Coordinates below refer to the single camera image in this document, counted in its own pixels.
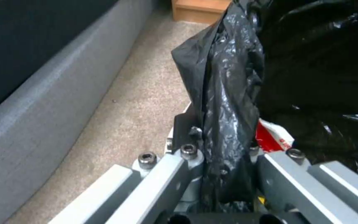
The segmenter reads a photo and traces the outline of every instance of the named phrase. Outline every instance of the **gray metal beam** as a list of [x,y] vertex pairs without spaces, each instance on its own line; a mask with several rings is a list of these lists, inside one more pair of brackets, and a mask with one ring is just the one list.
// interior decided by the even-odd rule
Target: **gray metal beam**
[[358,214],[284,152],[258,158],[261,191],[276,210],[297,208],[311,223],[358,223]]
[[186,160],[165,154],[106,224],[154,223],[174,210],[190,177]]
[[138,171],[114,165],[49,224],[105,223],[140,181]]
[[358,213],[358,175],[337,161],[314,165],[307,170]]

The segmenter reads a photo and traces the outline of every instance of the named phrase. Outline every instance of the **gray fabric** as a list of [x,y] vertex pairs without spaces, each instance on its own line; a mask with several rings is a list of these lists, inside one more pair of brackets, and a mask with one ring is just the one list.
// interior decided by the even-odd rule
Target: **gray fabric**
[[67,154],[155,3],[120,0],[0,105],[0,223]]

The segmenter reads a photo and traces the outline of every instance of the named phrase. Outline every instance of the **garbage bag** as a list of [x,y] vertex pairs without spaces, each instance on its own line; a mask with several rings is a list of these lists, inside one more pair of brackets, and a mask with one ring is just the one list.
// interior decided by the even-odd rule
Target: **garbage bag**
[[254,196],[249,156],[264,73],[262,46],[243,7],[231,3],[214,25],[172,51],[203,130],[203,211],[249,211]]
[[261,118],[283,126],[314,163],[358,173],[358,1],[252,4],[265,53]]
[[358,172],[358,1],[235,1],[172,56],[203,130],[206,210],[252,209],[259,113],[312,163]]

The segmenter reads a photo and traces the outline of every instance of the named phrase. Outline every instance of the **carpet floor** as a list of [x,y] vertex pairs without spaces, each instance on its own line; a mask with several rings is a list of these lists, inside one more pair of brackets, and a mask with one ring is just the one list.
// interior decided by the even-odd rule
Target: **carpet floor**
[[47,223],[112,165],[163,153],[175,115],[189,103],[171,50],[205,28],[156,10],[63,162],[8,223]]

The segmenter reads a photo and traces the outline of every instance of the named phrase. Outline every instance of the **wooden step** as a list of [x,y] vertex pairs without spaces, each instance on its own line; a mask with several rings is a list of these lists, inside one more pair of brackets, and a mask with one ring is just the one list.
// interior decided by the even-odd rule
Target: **wooden step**
[[172,0],[174,20],[212,24],[229,6],[231,0]]

